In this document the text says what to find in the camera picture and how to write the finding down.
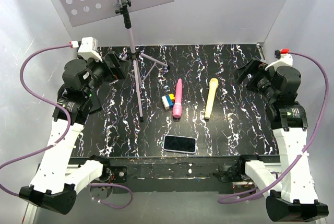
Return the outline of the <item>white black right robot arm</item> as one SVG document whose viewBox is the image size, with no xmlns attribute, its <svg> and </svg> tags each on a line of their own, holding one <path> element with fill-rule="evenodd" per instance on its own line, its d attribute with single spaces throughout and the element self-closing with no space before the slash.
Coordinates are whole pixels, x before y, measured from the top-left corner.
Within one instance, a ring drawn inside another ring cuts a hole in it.
<svg viewBox="0 0 334 224">
<path fill-rule="evenodd" d="M 234 70 L 233 75 L 238 84 L 250 75 L 246 88 L 265 97 L 266 115 L 278 145 L 282 170 L 276 178 L 260 158 L 243 156 L 236 167 L 237 177 L 255 182 L 274 222 L 310 222 L 327 217 L 328 206 L 319 201 L 315 192 L 305 150 L 306 112 L 295 100 L 300 72 L 291 61 L 268 65 L 253 58 Z"/>
</svg>

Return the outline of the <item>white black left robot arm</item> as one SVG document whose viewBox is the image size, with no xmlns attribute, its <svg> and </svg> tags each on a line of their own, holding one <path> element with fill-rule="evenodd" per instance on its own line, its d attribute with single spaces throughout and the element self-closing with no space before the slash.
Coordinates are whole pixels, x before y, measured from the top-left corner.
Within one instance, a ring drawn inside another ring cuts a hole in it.
<svg viewBox="0 0 334 224">
<path fill-rule="evenodd" d="M 92 181 L 110 182 L 113 171 L 107 158 L 93 155 L 70 175 L 66 175 L 75 142 L 90 114 L 102 109 L 97 91 L 103 82 L 114 79 L 115 54 L 102 58 L 95 50 L 78 52 L 80 58 L 68 62 L 62 75 L 53 113 L 52 131 L 42 162 L 19 197 L 38 207 L 67 214 L 79 192 Z"/>
</svg>

